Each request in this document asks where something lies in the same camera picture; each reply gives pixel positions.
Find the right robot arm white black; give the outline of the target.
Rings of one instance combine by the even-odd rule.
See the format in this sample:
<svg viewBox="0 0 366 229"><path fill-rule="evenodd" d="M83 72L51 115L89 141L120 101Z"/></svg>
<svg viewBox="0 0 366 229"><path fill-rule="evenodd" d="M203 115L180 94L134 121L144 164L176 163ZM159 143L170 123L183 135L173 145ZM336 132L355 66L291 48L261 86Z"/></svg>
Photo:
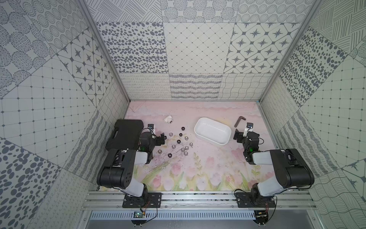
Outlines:
<svg viewBox="0 0 366 229"><path fill-rule="evenodd" d="M297 149L260 151L260 135L248 128L244 132L236 130L233 139L243 145L243 155L247 163L270 165L274 169L273 177L252 186L252 201L273 197L289 189L309 189L313 185L313 172Z"/></svg>

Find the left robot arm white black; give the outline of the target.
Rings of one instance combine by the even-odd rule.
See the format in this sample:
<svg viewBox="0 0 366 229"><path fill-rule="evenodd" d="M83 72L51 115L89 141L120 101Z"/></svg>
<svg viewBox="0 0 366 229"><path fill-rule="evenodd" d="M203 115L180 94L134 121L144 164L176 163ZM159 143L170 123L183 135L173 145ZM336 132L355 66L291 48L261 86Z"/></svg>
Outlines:
<svg viewBox="0 0 366 229"><path fill-rule="evenodd" d="M154 148L164 145L166 139L164 133L155 135L152 132L117 136L117 142L109 147L98 172L97 184L117 189L133 199L146 201L147 186L133 178L134 166L149 164L153 159Z"/></svg>

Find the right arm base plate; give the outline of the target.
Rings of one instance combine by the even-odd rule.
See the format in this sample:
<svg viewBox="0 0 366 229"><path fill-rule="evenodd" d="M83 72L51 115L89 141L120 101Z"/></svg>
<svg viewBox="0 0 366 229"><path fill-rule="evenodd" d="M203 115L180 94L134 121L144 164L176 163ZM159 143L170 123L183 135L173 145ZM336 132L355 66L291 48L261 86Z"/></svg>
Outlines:
<svg viewBox="0 0 366 229"><path fill-rule="evenodd" d="M274 208L276 201L273 197L254 197L251 193L235 191L234 196L239 208Z"/></svg>

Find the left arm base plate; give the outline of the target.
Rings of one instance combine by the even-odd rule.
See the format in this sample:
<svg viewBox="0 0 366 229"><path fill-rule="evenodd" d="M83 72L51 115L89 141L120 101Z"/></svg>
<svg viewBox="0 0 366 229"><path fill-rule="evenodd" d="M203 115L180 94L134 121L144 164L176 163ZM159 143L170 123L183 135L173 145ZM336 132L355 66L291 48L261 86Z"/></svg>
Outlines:
<svg viewBox="0 0 366 229"><path fill-rule="evenodd" d="M161 200L162 193L160 192L148 192L143 194L141 197L125 196L123 208L160 208Z"/></svg>

